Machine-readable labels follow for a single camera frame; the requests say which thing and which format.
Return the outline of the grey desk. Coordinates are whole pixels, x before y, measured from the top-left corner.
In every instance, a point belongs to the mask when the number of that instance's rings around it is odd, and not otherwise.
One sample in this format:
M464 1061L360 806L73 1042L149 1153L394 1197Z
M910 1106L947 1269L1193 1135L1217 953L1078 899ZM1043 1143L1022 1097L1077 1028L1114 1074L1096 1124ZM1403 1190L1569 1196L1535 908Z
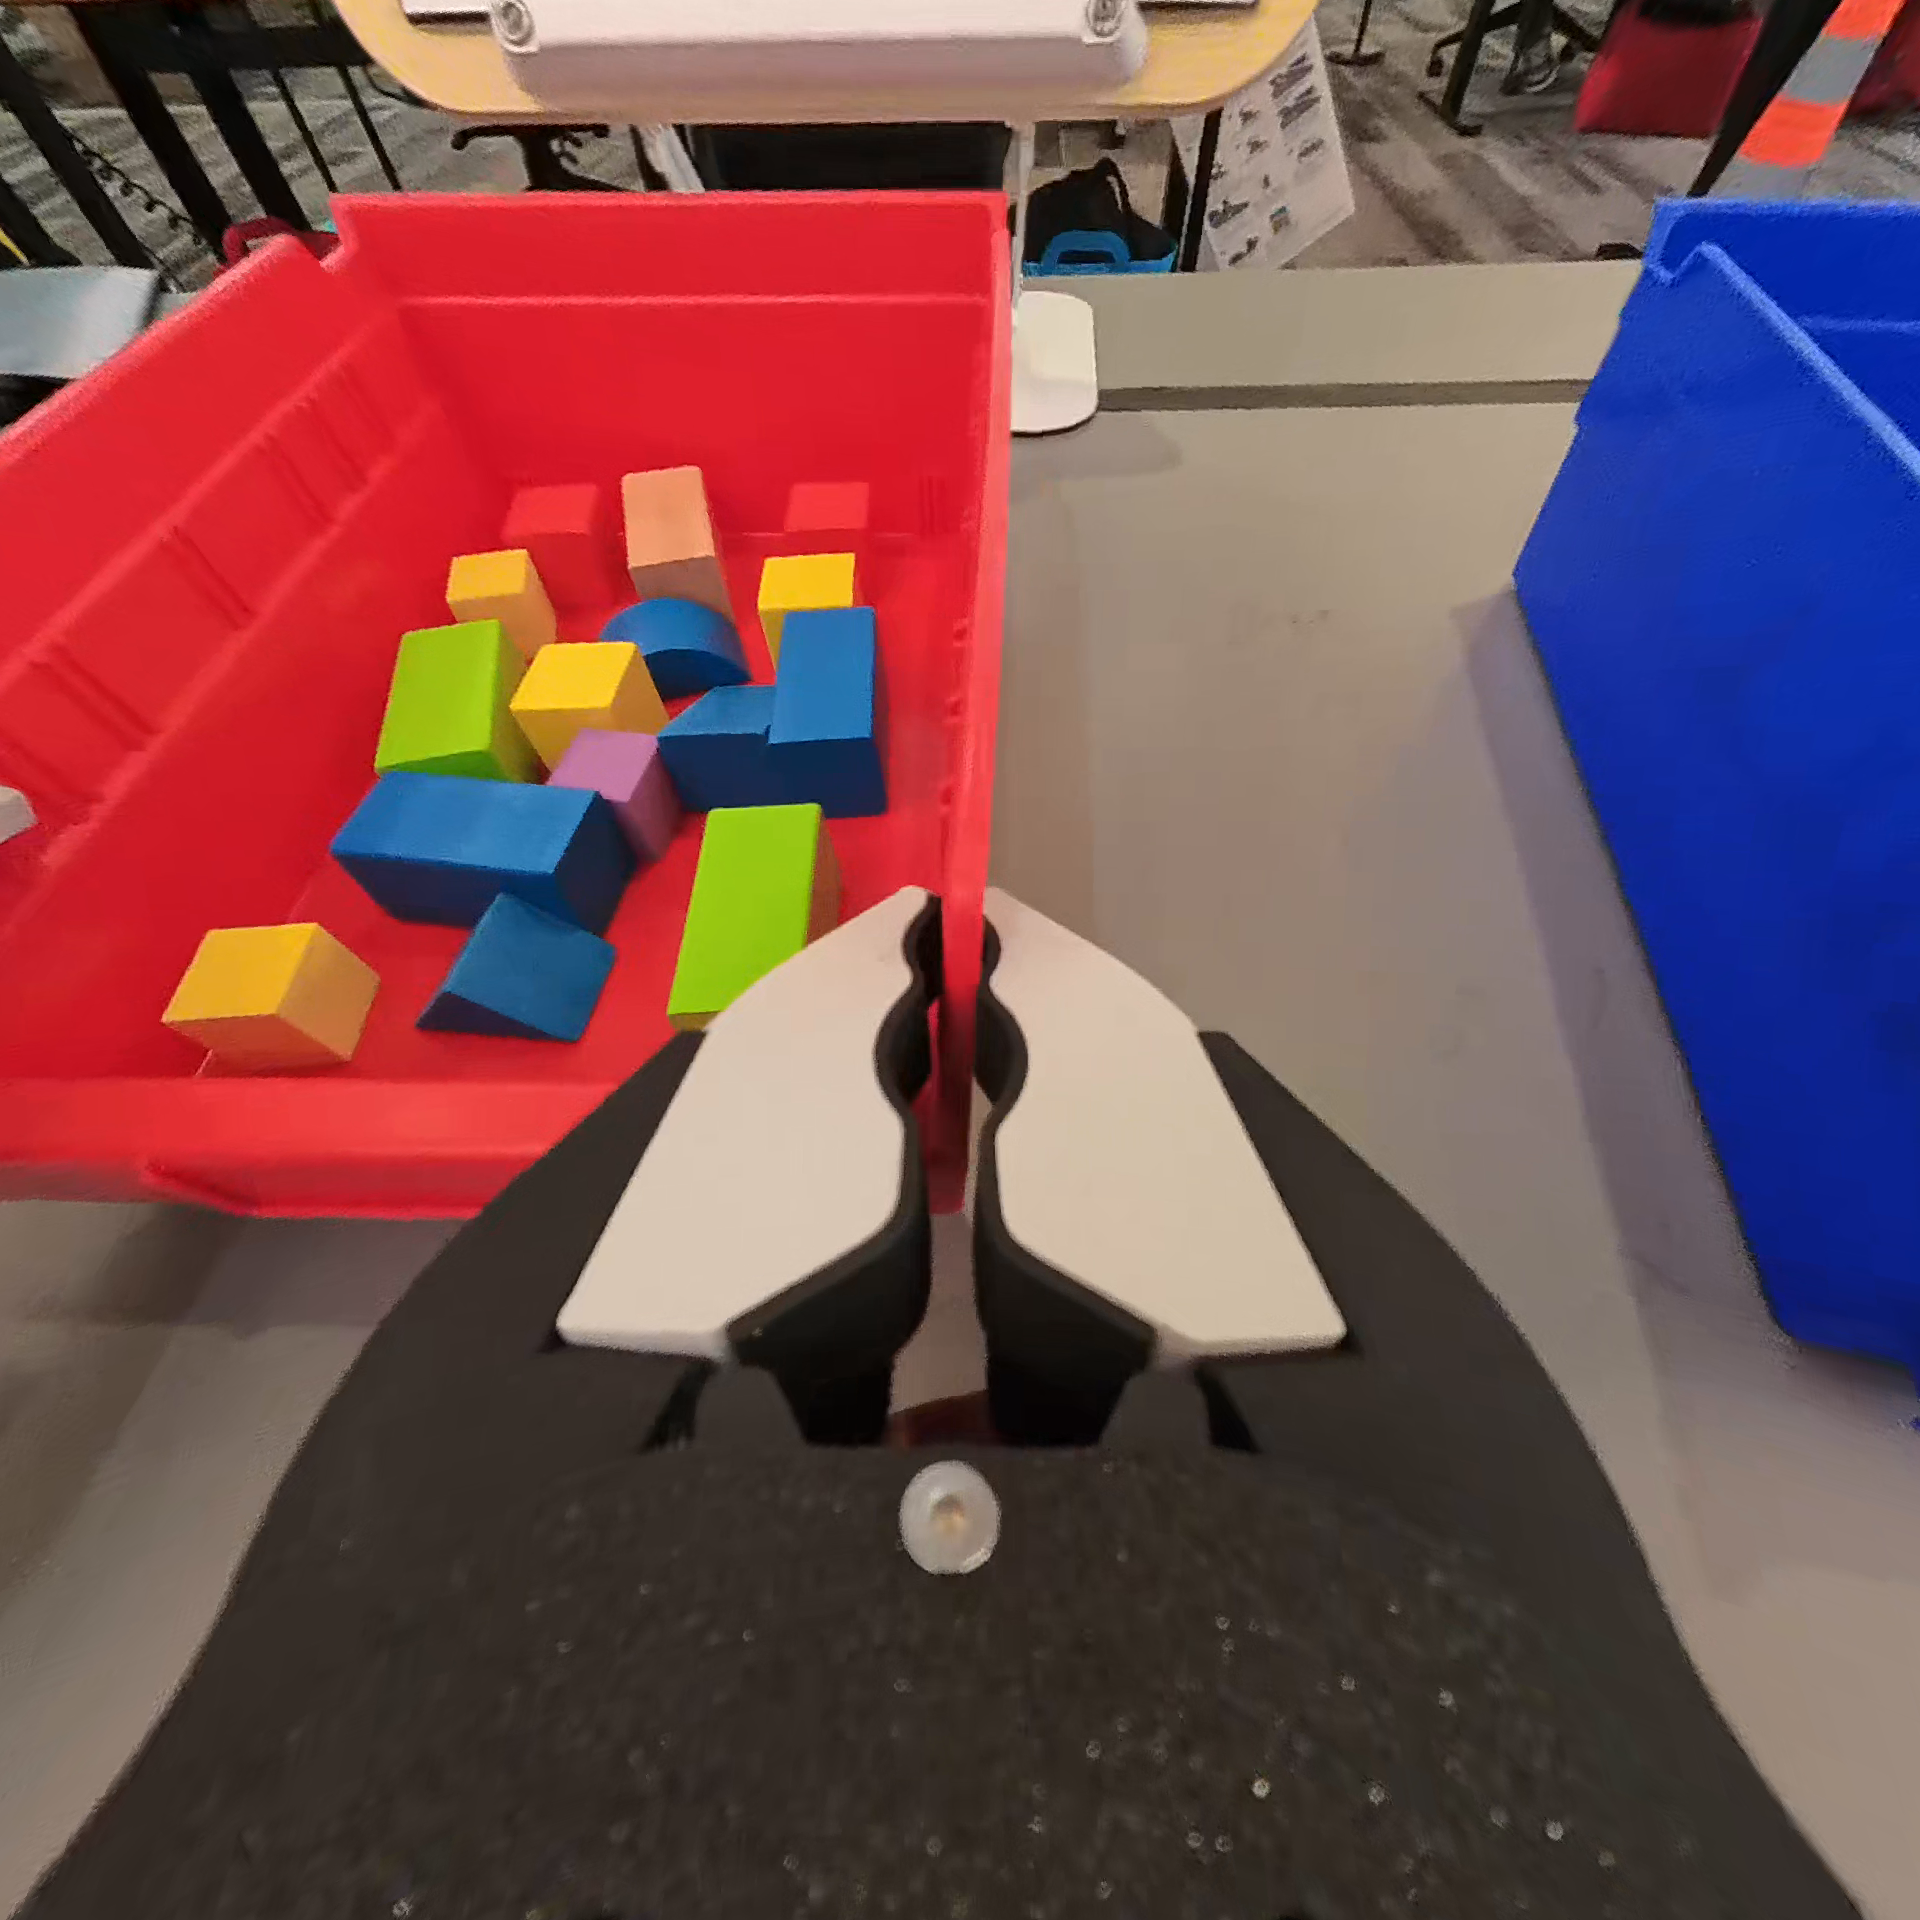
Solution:
M1590 378L1631 260L1123 281L1105 388ZM1015 445L992 879L1230 1031L1472 1265L1749 1750L1915 1915L1915 1394L1793 1346L1507 589L1574 404ZM5 1913L137 1750L451 1221L5 1206Z

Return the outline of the red plastic bin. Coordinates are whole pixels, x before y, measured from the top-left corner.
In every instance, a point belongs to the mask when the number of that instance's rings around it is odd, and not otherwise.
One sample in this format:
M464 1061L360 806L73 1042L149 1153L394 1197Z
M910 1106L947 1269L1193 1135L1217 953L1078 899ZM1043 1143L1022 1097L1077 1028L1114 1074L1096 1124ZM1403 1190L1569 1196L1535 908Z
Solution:
M330 854L405 633L519 493L693 466L753 684L774 557L853 553L887 809L855 915L943 900L918 1097L955 1210L1010 489L1003 195L370 196L277 238L5 429L5 1199L469 1215L672 1036L701 820L625 887L571 1044L417 1027L464 945Z

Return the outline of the white floor sign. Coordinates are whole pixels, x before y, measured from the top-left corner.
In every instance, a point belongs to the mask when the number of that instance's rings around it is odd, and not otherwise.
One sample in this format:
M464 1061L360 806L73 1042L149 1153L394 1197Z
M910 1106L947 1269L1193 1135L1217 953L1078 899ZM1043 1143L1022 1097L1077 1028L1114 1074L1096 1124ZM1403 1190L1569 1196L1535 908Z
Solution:
M1283 58L1221 110L1197 267L1281 269L1353 211L1327 62L1309 19Z

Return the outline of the instruction sheet board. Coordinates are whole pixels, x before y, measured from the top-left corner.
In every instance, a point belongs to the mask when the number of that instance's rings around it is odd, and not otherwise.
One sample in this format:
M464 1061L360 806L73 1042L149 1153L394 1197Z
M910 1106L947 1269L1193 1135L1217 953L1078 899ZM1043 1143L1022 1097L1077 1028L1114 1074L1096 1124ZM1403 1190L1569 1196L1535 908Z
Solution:
M336 4L426 105L488 123L1167 118L1258 81L1312 4Z

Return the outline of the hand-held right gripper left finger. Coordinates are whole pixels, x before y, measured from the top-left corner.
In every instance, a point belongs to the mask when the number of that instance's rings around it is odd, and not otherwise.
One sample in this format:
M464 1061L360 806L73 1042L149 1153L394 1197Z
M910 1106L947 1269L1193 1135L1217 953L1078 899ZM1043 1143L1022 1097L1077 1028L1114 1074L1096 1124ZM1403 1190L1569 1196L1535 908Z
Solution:
M798 1427L887 1427L930 1293L915 1101L938 900L897 890L696 1038L571 1293L559 1345L753 1370Z

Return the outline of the blue plastic bin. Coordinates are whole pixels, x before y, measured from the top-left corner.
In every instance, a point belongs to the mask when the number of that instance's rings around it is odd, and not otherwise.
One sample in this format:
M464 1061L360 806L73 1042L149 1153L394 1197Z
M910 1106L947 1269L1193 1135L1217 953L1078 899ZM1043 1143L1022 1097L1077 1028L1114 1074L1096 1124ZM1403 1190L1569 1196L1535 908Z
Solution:
M1774 1322L1915 1371L1915 206L1662 203L1512 586Z

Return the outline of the white board stand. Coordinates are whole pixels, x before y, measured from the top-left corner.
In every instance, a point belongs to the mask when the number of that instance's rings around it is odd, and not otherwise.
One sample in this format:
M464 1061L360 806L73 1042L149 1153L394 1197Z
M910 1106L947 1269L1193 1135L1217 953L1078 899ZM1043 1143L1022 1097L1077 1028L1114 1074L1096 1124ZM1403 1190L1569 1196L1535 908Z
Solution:
M1058 439L1093 420L1099 402L1096 333L1090 303L1077 294L1024 287L1027 182L1034 126L1010 126L1011 215L1011 437Z

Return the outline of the blue floor tub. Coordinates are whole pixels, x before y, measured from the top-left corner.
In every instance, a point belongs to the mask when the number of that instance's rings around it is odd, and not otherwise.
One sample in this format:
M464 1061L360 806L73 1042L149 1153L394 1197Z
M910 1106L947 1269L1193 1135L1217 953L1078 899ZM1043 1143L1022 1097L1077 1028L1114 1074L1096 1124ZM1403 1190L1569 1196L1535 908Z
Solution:
M1024 195L1025 276L1169 274L1177 238L1145 220L1112 155Z

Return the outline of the red floor object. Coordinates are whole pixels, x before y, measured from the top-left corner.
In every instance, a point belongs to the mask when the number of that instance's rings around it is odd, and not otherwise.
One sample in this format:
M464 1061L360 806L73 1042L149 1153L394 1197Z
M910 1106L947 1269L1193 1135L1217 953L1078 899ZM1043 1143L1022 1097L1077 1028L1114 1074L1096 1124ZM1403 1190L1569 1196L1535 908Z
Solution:
M1741 134L1720 185L1781 198L1824 161L1848 114L1918 105L1918 4L1817 4L1824 15Z

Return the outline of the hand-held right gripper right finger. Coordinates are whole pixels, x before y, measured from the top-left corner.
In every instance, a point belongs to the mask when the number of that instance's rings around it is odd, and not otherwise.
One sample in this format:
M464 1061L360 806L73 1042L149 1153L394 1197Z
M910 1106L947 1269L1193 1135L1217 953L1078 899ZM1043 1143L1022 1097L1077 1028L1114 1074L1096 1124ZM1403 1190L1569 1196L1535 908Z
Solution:
M983 903L973 1293L995 1427L1105 1427L1131 1381L1329 1353L1347 1324L1199 1028L1032 906Z

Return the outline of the pile of coloured wooden blocks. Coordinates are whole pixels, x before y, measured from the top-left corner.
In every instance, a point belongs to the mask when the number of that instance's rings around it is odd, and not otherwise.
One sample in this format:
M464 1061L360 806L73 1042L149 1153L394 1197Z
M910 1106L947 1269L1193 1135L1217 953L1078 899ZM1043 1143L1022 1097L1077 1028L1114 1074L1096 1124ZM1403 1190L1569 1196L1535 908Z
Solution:
M609 989L696 1031L848 913L890 809L864 484L801 484L752 603L694 463L515 487L442 617L373 630L326 908L201 933L162 1020L205 1073L422 1033L579 1044Z

